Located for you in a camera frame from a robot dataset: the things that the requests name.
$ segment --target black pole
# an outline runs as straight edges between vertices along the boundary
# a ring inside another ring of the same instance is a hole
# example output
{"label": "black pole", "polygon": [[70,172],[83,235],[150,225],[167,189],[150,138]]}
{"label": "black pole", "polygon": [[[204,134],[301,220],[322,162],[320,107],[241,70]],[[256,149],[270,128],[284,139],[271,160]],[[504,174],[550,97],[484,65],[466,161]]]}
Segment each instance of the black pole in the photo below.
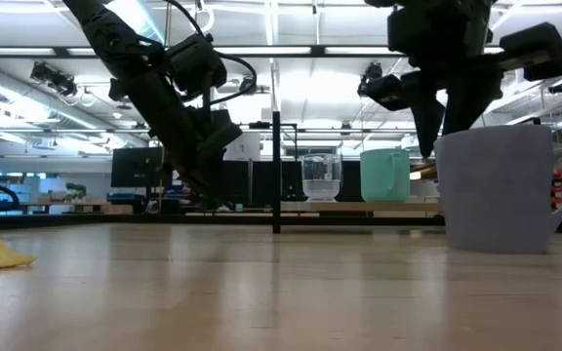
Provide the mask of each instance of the black pole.
{"label": "black pole", "polygon": [[281,233],[281,112],[272,112],[272,233]]}

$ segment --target gray mug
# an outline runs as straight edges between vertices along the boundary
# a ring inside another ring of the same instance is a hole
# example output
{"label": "gray mug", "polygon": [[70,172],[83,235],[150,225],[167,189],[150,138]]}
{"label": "gray mug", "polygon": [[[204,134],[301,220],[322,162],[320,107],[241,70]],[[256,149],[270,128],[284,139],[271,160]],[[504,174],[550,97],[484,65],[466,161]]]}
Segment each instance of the gray mug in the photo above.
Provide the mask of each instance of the gray mug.
{"label": "gray mug", "polygon": [[518,125],[473,129],[435,141],[448,244],[485,253],[540,254],[562,220],[551,212],[551,130]]}

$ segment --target clear plastic container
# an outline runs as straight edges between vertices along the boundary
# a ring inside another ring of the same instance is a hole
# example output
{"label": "clear plastic container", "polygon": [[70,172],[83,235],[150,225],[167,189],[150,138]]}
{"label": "clear plastic container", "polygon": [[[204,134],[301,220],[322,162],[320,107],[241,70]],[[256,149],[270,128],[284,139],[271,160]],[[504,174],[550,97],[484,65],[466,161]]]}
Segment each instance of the clear plastic container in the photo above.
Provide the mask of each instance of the clear plastic container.
{"label": "clear plastic container", "polygon": [[340,193],[341,157],[313,154],[301,158],[302,192],[309,202],[335,202]]}

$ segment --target ceiling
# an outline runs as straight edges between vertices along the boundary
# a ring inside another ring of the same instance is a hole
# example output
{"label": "ceiling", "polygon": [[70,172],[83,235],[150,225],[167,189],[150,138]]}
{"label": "ceiling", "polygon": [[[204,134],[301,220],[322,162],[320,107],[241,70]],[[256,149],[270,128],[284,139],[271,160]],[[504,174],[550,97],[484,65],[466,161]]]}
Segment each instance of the ceiling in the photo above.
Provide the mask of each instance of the ceiling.
{"label": "ceiling", "polygon": [[[135,3],[137,0],[118,1]],[[157,28],[156,34],[168,36],[170,44],[175,45],[192,34],[190,25],[180,12],[171,11],[167,32],[166,4],[157,0],[141,2]],[[215,17],[210,30],[215,38],[214,44],[387,44],[386,19],[389,9],[368,7],[362,0],[317,0],[318,7],[314,15],[312,4],[311,0],[279,0],[278,3],[267,3],[267,0],[208,1],[207,6]],[[77,21],[62,7],[63,3],[55,0],[0,1],[0,47],[88,47]],[[142,16],[143,12],[139,11],[138,15]],[[207,15],[202,14],[200,23],[203,25],[206,21]],[[555,24],[562,35],[562,0],[500,0],[490,20],[495,32],[493,44],[497,44],[506,34],[543,21]],[[49,105],[53,108],[79,99],[61,101],[49,88],[36,87],[29,78],[35,61],[45,61],[53,68],[74,76],[75,82],[95,97],[95,102],[88,106],[85,104],[89,103],[81,102],[92,100],[90,95],[68,107],[116,128],[132,128],[136,123],[143,122],[135,109],[119,110],[116,106],[120,103],[107,96],[110,74],[98,59],[0,58],[0,73],[22,83],[22,86],[14,87],[19,94],[27,89],[35,89],[50,97],[53,103]],[[275,77],[278,78],[277,94],[281,102],[282,122],[298,123],[308,128],[338,128],[344,121],[352,122],[354,128],[413,128],[413,117],[409,111],[389,112],[356,94],[359,77],[370,62],[379,62],[383,72],[403,73],[412,68],[403,58],[276,58],[272,65],[269,58],[246,58],[246,61],[257,71],[260,85],[273,84],[271,67],[277,69],[278,75]],[[233,62],[226,62],[225,65],[229,86],[234,86],[248,73],[244,67]],[[521,82],[516,76],[508,74],[502,82],[505,90],[503,101],[521,90],[521,87],[517,89],[519,85]],[[440,97],[443,100],[447,98],[445,95]],[[534,101],[535,98],[539,97],[529,95],[524,98],[525,108],[522,107],[524,102],[517,100],[519,103],[503,103],[492,111],[500,115],[500,121],[504,116],[520,117],[538,109],[540,104]],[[262,109],[270,105],[270,94],[262,94],[232,100],[227,108],[234,122],[249,123],[260,120]],[[115,118],[115,112],[122,116]],[[491,123],[492,115],[487,118]]]}

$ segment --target teal mug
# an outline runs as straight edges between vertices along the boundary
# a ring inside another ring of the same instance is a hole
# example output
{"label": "teal mug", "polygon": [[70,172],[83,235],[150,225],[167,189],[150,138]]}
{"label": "teal mug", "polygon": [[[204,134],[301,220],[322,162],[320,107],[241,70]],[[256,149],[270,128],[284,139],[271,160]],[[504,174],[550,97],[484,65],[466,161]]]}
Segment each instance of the teal mug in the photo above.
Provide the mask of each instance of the teal mug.
{"label": "teal mug", "polygon": [[366,202],[406,202],[411,196],[409,151],[377,149],[361,157],[361,197]]}

